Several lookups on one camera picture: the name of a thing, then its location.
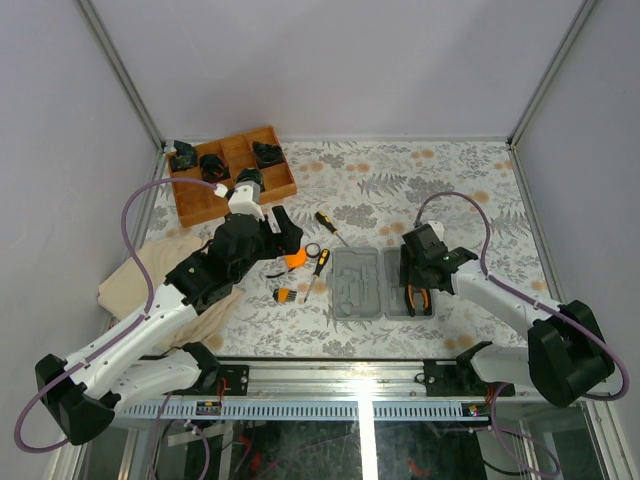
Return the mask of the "grey plastic tool case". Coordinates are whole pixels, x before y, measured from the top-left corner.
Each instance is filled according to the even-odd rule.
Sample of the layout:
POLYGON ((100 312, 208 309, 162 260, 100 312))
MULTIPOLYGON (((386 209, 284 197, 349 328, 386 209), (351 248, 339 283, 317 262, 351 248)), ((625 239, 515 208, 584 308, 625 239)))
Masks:
POLYGON ((410 317, 401 280, 401 250, 372 247, 342 247, 331 254, 329 286, 334 317, 341 321, 427 320, 433 314, 410 317))

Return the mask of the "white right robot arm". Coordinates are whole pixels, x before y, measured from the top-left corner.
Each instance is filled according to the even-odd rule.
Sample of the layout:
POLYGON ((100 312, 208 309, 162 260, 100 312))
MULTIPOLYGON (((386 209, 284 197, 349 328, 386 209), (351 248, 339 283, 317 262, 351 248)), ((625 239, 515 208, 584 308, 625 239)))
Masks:
POLYGON ((478 394, 490 384, 530 386, 556 407, 567 407, 614 373, 614 361, 591 309, 581 301, 546 305, 491 275, 464 247, 449 249, 425 224, 403 236, 413 287, 459 296, 509 325, 524 347, 484 341, 456 358, 458 387, 478 394))

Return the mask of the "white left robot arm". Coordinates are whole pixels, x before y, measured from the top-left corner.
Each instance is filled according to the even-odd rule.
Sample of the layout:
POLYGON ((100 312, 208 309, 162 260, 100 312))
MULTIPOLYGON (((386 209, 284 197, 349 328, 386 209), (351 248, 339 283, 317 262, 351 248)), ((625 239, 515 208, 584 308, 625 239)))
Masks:
POLYGON ((84 348, 61 359, 48 354, 35 366, 41 402, 73 445, 99 436, 123 410, 172 392, 212 392, 220 364, 200 342, 144 364, 139 359, 162 339, 228 297, 256 262, 293 255, 303 231, 282 206, 272 230, 259 204, 260 186, 238 183, 214 193, 230 209, 204 246, 171 270, 159 286, 147 286, 144 304, 84 348))

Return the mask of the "orange black pliers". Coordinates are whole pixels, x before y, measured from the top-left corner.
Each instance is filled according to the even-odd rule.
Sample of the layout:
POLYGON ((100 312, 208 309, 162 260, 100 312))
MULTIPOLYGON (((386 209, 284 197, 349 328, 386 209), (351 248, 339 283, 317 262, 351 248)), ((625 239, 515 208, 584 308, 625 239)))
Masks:
POLYGON ((404 300, 408 315, 412 318, 429 317, 433 314, 432 298, 428 289, 407 285, 404 300))

